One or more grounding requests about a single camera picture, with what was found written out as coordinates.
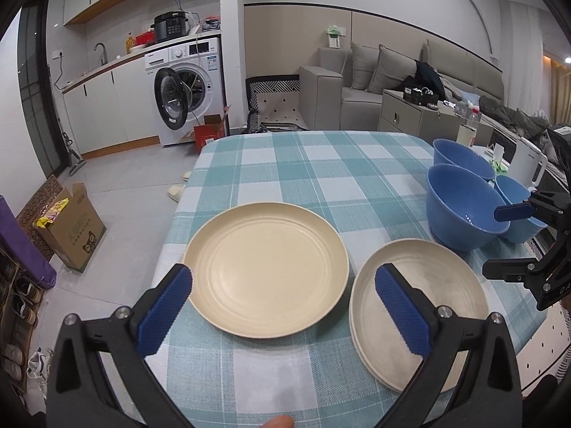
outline yellow curtain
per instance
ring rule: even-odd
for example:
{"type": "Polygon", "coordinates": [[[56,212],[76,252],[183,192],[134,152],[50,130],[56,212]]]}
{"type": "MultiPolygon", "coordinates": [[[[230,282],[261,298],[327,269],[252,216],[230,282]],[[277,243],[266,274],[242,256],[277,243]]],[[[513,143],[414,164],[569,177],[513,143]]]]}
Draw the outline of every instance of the yellow curtain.
{"type": "Polygon", "coordinates": [[[571,124],[571,70],[551,60],[550,122],[571,124]]]}

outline faucet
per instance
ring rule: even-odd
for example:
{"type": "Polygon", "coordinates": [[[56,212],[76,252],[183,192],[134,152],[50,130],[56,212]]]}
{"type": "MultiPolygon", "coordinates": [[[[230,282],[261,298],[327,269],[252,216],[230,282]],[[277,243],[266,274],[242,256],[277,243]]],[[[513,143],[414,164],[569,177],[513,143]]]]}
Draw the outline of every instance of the faucet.
{"type": "Polygon", "coordinates": [[[101,42],[99,42],[98,44],[95,45],[95,48],[93,49],[93,51],[97,51],[97,47],[101,45],[103,47],[103,59],[101,59],[101,65],[105,65],[107,64],[107,48],[105,48],[105,45],[101,42]]]}

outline sofa armrest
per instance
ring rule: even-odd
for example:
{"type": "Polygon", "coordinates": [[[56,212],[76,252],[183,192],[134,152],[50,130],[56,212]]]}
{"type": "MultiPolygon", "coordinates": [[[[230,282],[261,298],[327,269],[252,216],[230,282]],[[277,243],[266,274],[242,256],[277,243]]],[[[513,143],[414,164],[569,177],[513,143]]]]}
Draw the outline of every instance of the sofa armrest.
{"type": "Polygon", "coordinates": [[[341,74],[318,66],[299,69],[299,112],[310,130],[341,127],[341,74]]]}

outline drawer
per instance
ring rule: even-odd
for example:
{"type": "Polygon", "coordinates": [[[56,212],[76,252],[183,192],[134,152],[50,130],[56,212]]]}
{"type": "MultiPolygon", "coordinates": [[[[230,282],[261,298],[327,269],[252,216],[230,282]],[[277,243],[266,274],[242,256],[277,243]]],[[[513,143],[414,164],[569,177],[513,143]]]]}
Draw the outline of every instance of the drawer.
{"type": "Polygon", "coordinates": [[[416,137],[419,131],[421,111],[391,95],[383,96],[381,116],[401,132],[416,137]]]}
{"type": "Polygon", "coordinates": [[[396,133],[400,133],[400,130],[398,128],[396,128],[392,122],[388,122],[385,119],[383,119],[382,117],[379,117],[379,128],[378,128],[379,132],[396,132],[396,133]]]}

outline shoe rack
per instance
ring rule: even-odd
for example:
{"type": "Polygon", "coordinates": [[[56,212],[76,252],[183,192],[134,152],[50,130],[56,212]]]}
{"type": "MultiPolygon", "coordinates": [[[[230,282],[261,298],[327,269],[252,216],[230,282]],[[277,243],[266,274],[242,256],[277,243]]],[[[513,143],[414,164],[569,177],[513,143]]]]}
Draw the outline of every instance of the shoe rack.
{"type": "MultiPolygon", "coordinates": [[[[1,350],[3,350],[7,344],[18,346],[24,355],[22,364],[20,365],[22,379],[16,381],[6,372],[4,372],[4,374],[12,383],[16,392],[22,396],[26,393],[26,367],[32,331],[37,323],[37,318],[34,324],[30,325],[22,320],[12,309],[12,298],[14,294],[16,294],[15,282],[20,277],[25,277],[29,281],[19,263],[0,246],[0,368],[4,371],[2,361],[6,359],[6,357],[2,356],[1,350]]],[[[41,301],[37,304],[28,304],[28,307],[34,312],[36,317],[40,304],[41,301]]]]}

